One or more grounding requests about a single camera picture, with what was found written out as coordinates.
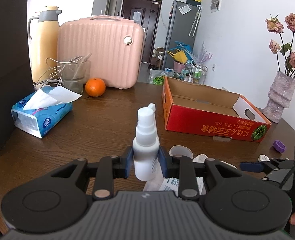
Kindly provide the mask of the orange fruit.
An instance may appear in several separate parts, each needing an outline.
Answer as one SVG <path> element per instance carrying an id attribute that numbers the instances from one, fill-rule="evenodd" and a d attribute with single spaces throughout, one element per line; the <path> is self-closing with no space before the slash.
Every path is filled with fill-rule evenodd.
<path id="1" fill-rule="evenodd" d="M 85 91 L 91 97 L 102 96 L 105 90 L 105 82 L 100 78 L 89 79 L 85 85 Z"/>

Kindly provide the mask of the dried pink roses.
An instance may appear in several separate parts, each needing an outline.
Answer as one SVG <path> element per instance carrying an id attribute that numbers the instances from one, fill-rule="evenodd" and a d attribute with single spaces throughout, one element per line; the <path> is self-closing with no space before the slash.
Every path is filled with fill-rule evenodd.
<path id="1" fill-rule="evenodd" d="M 265 19 L 267 31 L 279 35 L 280 43 L 270 40 L 269 49 L 272 54 L 276 55 L 278 71 L 281 70 L 280 57 L 284 58 L 284 74 L 295 80 L 295 14 L 290 13 L 285 17 L 285 22 L 281 23 L 278 17 Z M 284 29 L 292 33 L 290 42 L 284 42 Z"/>

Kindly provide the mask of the black paper bag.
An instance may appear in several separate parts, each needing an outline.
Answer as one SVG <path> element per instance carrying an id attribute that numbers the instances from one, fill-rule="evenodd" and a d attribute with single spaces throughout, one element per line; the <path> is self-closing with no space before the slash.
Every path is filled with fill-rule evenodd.
<path id="1" fill-rule="evenodd" d="M 0 0 L 0 151 L 14 130 L 13 105 L 33 91 L 27 0 Z"/>

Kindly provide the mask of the small white lid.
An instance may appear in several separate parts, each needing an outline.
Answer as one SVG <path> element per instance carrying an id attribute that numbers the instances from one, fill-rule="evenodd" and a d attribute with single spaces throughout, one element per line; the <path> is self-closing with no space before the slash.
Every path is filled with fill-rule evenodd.
<path id="1" fill-rule="evenodd" d="M 258 157 L 258 162 L 263 162 L 263 161 L 270 161 L 270 159 L 266 155 L 261 154 Z"/>

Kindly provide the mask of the pink hard suitcase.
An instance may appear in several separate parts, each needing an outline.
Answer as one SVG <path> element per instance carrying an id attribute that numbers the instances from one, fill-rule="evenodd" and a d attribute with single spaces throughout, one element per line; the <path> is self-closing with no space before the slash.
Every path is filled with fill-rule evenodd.
<path id="1" fill-rule="evenodd" d="M 100 78 L 107 87 L 128 89 L 137 82 L 145 31 L 140 24 L 119 16 L 91 16 L 65 22 L 58 33 L 59 61 L 88 58 L 85 79 Z"/>

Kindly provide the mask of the white spray bottle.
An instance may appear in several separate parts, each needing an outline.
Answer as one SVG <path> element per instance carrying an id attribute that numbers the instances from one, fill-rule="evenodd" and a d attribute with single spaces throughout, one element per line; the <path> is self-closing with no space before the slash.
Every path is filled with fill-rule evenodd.
<path id="1" fill-rule="evenodd" d="M 150 103 L 137 111 L 136 137 L 132 142 L 135 175 L 141 181 L 152 180 L 156 174 L 159 137 L 155 119 L 156 106 Z"/>

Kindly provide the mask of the green snack bag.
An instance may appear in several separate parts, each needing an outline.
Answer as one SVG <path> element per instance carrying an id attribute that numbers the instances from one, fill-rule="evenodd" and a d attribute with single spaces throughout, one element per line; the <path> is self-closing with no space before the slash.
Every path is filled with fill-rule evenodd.
<path id="1" fill-rule="evenodd" d="M 152 80 L 153 85 L 162 86 L 164 84 L 165 76 L 157 76 Z"/>

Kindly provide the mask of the white round cap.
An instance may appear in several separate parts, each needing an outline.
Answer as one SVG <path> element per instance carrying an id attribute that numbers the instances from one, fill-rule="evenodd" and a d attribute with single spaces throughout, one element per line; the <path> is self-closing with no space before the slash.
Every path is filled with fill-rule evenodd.
<path id="1" fill-rule="evenodd" d="M 194 163 L 204 163 L 208 157 L 205 154 L 200 154 L 192 160 Z"/>

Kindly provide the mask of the blue tissue pack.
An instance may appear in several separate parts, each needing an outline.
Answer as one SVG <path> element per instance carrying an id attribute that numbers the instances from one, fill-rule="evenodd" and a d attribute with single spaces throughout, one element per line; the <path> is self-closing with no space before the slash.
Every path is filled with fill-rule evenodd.
<path id="1" fill-rule="evenodd" d="M 13 105 L 14 124 L 41 139 L 73 109 L 73 102 L 80 97 L 62 86 L 44 86 Z"/>

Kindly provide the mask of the white wipes container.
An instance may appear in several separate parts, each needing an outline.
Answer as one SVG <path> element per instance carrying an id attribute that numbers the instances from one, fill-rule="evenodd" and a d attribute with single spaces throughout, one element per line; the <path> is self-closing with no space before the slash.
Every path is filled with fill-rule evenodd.
<path id="1" fill-rule="evenodd" d="M 179 180 L 176 178 L 166 179 L 158 174 L 153 180 L 146 182 L 144 191 L 173 191 L 178 195 L 178 183 Z"/>

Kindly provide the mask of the red cardboard box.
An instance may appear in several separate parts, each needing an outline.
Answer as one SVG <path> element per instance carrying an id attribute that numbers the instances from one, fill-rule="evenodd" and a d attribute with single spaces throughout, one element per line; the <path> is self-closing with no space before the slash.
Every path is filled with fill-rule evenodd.
<path id="1" fill-rule="evenodd" d="M 271 122 L 243 95 L 166 77 L 167 131 L 261 142 Z"/>

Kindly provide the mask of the purple ceramic vase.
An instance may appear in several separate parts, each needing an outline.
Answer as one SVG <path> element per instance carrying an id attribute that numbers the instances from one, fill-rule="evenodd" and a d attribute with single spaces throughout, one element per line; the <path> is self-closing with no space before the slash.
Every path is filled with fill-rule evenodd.
<path id="1" fill-rule="evenodd" d="M 290 107 L 294 91 L 295 79 L 278 70 L 268 92 L 269 99 L 263 109 L 264 116 L 268 120 L 278 123 L 284 109 Z"/>

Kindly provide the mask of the grey refrigerator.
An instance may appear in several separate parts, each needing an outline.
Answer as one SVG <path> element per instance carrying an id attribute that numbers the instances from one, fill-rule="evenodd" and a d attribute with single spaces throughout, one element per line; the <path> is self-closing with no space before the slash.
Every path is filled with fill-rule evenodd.
<path id="1" fill-rule="evenodd" d="M 162 69 L 173 68 L 173 58 L 168 51 L 174 53 L 178 47 L 177 42 L 193 48 L 201 9 L 201 2 L 198 1 L 173 1 L 164 45 Z"/>

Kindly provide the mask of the yellow thermos jug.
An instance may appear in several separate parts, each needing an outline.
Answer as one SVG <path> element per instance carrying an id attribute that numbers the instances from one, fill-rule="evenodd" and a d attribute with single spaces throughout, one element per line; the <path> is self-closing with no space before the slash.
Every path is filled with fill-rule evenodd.
<path id="1" fill-rule="evenodd" d="M 62 13 L 56 6 L 44 7 L 28 21 L 30 67 L 34 83 L 54 76 L 58 49 L 59 22 Z"/>

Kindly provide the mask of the purple bottle cap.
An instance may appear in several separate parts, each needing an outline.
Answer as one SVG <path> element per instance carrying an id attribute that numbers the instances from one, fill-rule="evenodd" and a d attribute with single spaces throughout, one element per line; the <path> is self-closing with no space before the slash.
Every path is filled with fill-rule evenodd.
<path id="1" fill-rule="evenodd" d="M 276 151 L 278 151 L 281 154 L 283 154 L 286 151 L 286 146 L 280 140 L 275 140 L 273 142 L 273 147 L 275 148 Z"/>

